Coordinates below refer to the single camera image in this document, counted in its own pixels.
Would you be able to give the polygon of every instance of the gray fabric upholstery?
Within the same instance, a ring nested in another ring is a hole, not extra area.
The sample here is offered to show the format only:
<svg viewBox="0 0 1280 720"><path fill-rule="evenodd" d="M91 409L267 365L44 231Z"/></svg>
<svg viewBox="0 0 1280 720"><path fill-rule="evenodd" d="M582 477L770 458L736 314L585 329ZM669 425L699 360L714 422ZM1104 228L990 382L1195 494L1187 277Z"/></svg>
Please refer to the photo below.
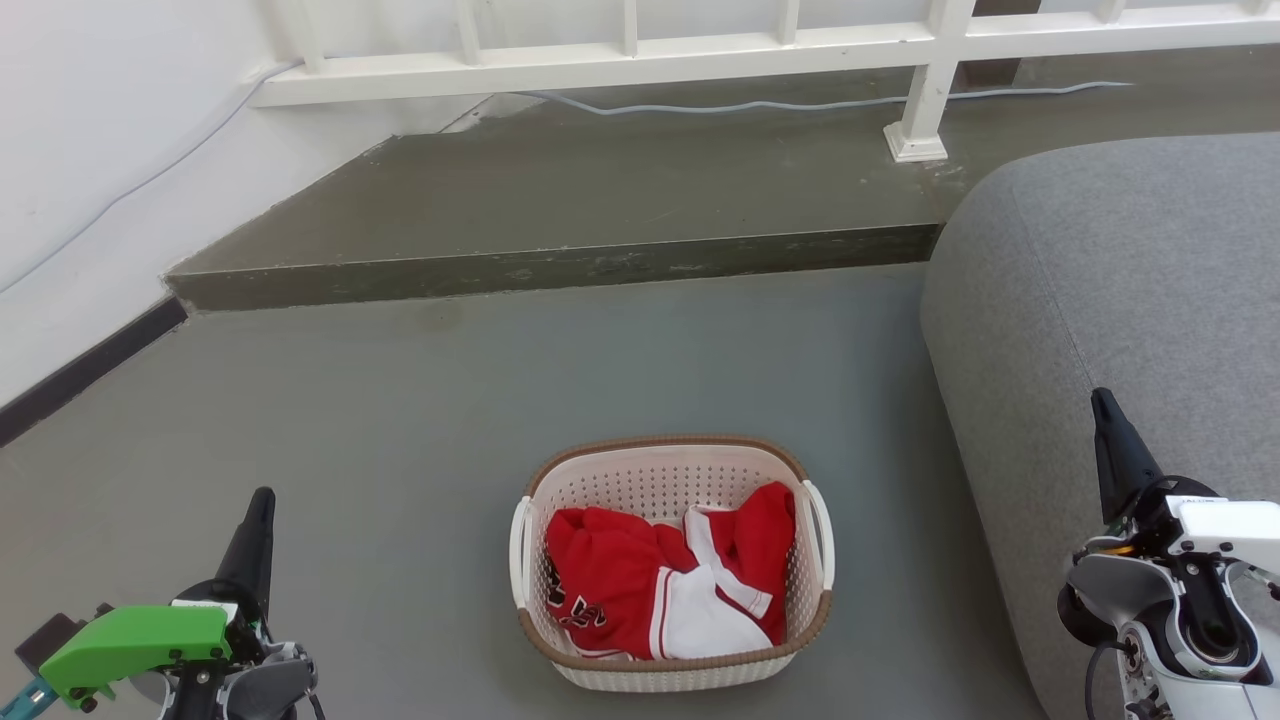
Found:
<svg viewBox="0 0 1280 720"><path fill-rule="evenodd" d="M924 337L1041 703L1083 717L1066 557L1101 530L1089 391L1166 473L1280 501L1280 133L1074 147L993 173L938 240ZM1254 621L1280 603L1242 582ZM1114 670L1098 716L1120 717Z"/></svg>

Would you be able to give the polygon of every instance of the plastic basket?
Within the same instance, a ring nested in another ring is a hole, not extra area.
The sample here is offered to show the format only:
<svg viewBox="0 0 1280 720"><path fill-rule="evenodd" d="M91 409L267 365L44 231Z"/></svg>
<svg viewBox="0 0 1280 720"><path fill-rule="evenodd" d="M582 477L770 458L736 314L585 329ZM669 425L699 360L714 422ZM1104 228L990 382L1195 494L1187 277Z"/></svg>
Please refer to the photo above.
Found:
<svg viewBox="0 0 1280 720"><path fill-rule="evenodd" d="M598 506L669 521L690 505L737 507L755 488L774 480L790 487L796 501L786 643L698 660L600 660L572 651L547 610L550 574L544 538L557 510ZM822 493L785 450L740 437L668 436L584 446L544 465L511 521L509 570L525 634L575 684L611 692L699 691L763 680L813 642L831 609L836 547Z"/></svg>

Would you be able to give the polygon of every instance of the white railing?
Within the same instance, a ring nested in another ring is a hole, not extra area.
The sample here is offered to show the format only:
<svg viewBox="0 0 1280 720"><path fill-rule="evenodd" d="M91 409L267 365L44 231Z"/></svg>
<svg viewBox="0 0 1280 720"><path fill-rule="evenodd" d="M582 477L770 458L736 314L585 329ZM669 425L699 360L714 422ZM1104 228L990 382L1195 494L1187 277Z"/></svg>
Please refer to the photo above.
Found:
<svg viewBox="0 0 1280 720"><path fill-rule="evenodd" d="M305 64L268 81L257 106L520 92L915 67L902 119L884 128L897 161L946 158L938 123L963 60L1280 42L1280 1L973 17L974 0L932 0L924 22L799 29L801 0L778 0L772 33L641 40L636 0L616 44L481 47L475 3L457 0L461 53L325 58L308 0L285 0Z"/></svg>

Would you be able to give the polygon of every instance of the basket handle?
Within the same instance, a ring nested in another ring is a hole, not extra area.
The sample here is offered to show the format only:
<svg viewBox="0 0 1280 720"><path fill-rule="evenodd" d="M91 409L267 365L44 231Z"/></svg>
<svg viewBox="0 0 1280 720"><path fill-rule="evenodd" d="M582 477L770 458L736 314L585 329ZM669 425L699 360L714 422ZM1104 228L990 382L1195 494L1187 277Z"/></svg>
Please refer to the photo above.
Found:
<svg viewBox="0 0 1280 720"><path fill-rule="evenodd" d="M525 538L529 537L532 525L532 514L529 506L532 498L527 495L520 498L516 505L516 514L511 518L511 544L507 548L507 570L511 573L511 597L516 601L516 610L525 609L526 578L529 578L529 561L531 548Z"/></svg>
<svg viewBox="0 0 1280 720"><path fill-rule="evenodd" d="M827 503L822 500L817 486L805 480L804 489L809 492L809 507L818 515L818 534L822 536L822 589L829 591L836 584L836 538L831 532L831 514L827 512Z"/></svg>

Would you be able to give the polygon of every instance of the brown basket rim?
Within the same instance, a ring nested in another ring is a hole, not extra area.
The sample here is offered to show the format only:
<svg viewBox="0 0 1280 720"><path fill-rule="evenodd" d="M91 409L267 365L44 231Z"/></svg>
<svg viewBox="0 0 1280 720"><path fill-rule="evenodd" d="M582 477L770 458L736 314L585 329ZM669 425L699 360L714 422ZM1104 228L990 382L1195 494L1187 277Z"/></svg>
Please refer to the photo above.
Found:
<svg viewBox="0 0 1280 720"><path fill-rule="evenodd" d="M800 461L795 459L794 455L786 451L786 448L772 443L765 439L744 437L744 436L698 436L698 434L673 434L673 436L645 436L636 438L613 439L604 442L593 442L588 445L581 445L577 447L571 447L559 455L552 457L547 461L534 479L529 483L529 488L525 491L527 497L534 496L534 491L541 484L543 478L547 477L557 465L571 460L573 457L581 457L582 455L591 455L595 452L607 452L611 450L631 450L636 447L657 447L664 445L736 445L741 447L754 447L756 450L763 450L777 456L780 460L786 462L788 468L796 474L800 482L808 480L808 475ZM525 637L529 642L534 643L538 652L543 653L548 660L559 665L562 667L568 667L571 670L585 670L596 673L680 673L680 671L694 671L694 670L716 670L719 667L732 667L735 665L748 665L751 662L765 662L768 660L778 660L795 655L801 648L808 646L818 637L822 632L823 625L827 624L827 616L831 614L831 591L823 591L822 596L818 598L818 609L813 614L813 619L800 632L796 637L790 641L771 647L767 650L755 650L751 652L737 652L733 655L721 655L717 657L700 657L698 660L635 660L630 662L618 662L616 660L600 660L590 657L579 657L561 652L550 643L548 643L538 633L538 628L534 625L534 618L529 614L529 610L521 609L520 625L525 629Z"/></svg>

